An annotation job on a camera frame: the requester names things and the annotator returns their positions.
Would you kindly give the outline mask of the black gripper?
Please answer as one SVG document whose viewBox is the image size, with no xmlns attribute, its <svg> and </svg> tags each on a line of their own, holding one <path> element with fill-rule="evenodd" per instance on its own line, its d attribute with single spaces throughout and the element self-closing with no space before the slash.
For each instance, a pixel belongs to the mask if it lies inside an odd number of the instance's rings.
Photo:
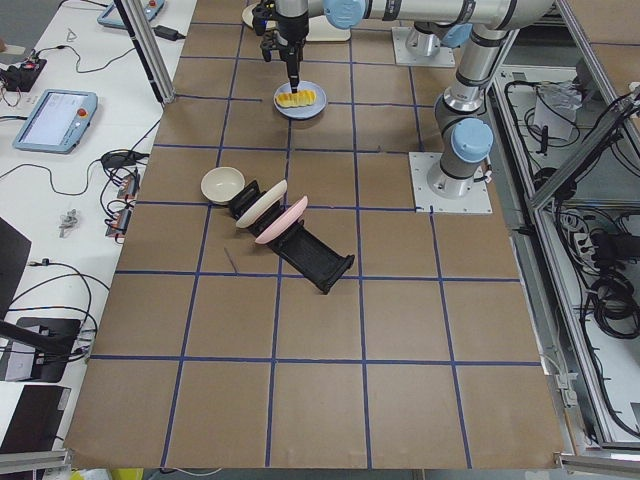
<svg viewBox="0 0 640 480">
<path fill-rule="evenodd" d="M 292 93 L 297 93 L 300 83 L 299 62 L 308 35 L 308 1 L 276 1 L 276 43 L 288 57 L 287 76 Z"/>
</svg>

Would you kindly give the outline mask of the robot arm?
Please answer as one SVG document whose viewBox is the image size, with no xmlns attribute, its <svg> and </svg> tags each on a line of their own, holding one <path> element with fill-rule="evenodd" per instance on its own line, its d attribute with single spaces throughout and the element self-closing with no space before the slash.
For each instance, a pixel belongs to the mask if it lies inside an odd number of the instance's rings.
<svg viewBox="0 0 640 480">
<path fill-rule="evenodd" d="M 469 39 L 471 31 L 470 23 L 441 25 L 435 22 L 415 22 L 409 29 L 405 46 L 418 57 L 431 57 L 441 47 L 460 47 Z"/>
<path fill-rule="evenodd" d="M 313 17 L 323 15 L 339 29 L 350 29 L 364 19 L 407 20 L 434 33 L 471 25 L 455 79 L 434 107 L 444 151 L 427 175 L 436 195 L 459 199 L 468 193 L 493 145 L 493 132 L 477 112 L 509 50 L 508 37 L 539 20 L 550 7 L 548 1 L 264 1 L 253 10 L 253 27 L 259 31 L 267 21 L 275 22 L 275 31 L 264 37 L 263 56 L 269 59 L 277 50 L 286 63 L 289 84 L 296 89 Z"/>
</svg>

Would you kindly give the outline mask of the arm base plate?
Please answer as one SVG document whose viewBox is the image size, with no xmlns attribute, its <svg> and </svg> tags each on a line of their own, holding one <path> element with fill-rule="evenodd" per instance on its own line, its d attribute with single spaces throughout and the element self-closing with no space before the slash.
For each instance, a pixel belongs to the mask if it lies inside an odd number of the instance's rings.
<svg viewBox="0 0 640 480">
<path fill-rule="evenodd" d="M 441 169 L 441 153 L 410 152 L 409 170 L 415 210 L 419 213 L 490 215 L 487 181 L 481 167 L 467 179 L 453 179 Z"/>
<path fill-rule="evenodd" d="M 413 27 L 391 29 L 395 63 L 401 66 L 453 68 L 454 53 L 441 44 L 435 34 L 419 32 Z"/>
</svg>

